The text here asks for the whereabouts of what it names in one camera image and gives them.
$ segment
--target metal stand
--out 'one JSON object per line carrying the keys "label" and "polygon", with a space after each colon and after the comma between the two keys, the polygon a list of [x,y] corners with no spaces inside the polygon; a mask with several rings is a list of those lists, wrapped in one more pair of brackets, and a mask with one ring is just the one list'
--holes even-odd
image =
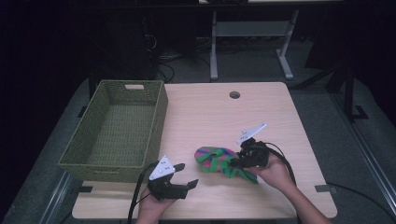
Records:
{"label": "metal stand", "polygon": [[293,79],[293,74],[285,56],[298,13],[299,10],[294,10],[289,21],[217,21],[217,12],[213,11],[210,78],[212,80],[219,78],[216,57],[217,36],[285,36],[285,43],[281,49],[276,50],[276,54],[285,77]]}

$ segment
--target person's right hand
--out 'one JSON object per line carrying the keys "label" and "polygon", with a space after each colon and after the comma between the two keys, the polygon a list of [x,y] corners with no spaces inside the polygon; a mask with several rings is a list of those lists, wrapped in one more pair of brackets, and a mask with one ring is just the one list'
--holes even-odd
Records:
{"label": "person's right hand", "polygon": [[269,186],[282,192],[287,188],[295,188],[285,164],[272,153],[265,167],[250,167],[246,170],[261,177]]}

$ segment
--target green and purple fabric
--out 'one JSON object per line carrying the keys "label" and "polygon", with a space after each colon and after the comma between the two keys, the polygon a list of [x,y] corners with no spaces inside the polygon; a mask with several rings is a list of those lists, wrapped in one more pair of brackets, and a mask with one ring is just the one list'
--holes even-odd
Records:
{"label": "green and purple fabric", "polygon": [[258,184],[257,176],[251,172],[238,169],[230,165],[232,159],[238,159],[238,155],[228,148],[200,147],[198,150],[196,150],[194,157],[201,170],[205,173],[221,172],[227,175],[229,178],[240,175],[253,184]]}

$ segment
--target white tag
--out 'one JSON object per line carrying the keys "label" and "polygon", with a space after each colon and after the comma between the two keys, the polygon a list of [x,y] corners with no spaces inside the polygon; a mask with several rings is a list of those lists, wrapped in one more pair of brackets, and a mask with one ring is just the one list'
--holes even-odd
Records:
{"label": "white tag", "polygon": [[254,134],[256,134],[257,132],[259,132],[263,128],[265,128],[265,126],[267,126],[267,124],[263,123],[260,126],[257,126],[257,127],[242,131],[242,135],[238,138],[238,140],[236,140],[236,143],[241,145],[243,142],[245,142],[249,138],[253,137]]}
{"label": "white tag", "polygon": [[172,163],[168,160],[166,155],[158,162],[158,165],[154,168],[154,171],[149,176],[150,180],[155,180],[160,177],[170,175],[175,172],[175,168]]}

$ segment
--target hand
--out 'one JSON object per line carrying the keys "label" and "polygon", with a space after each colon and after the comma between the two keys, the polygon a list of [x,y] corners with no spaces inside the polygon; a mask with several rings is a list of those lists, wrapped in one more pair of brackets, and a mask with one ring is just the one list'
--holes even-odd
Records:
{"label": "hand", "polygon": [[265,167],[250,167],[246,170],[261,177],[269,186],[282,192],[289,188],[295,188],[285,164],[272,153],[270,153]]}
{"label": "hand", "polygon": [[145,188],[140,194],[140,200],[142,201],[139,203],[139,213],[137,215],[136,224],[157,223],[163,215],[163,212],[176,201],[176,199],[164,199],[162,201],[158,201],[149,194],[150,192],[148,188]]}

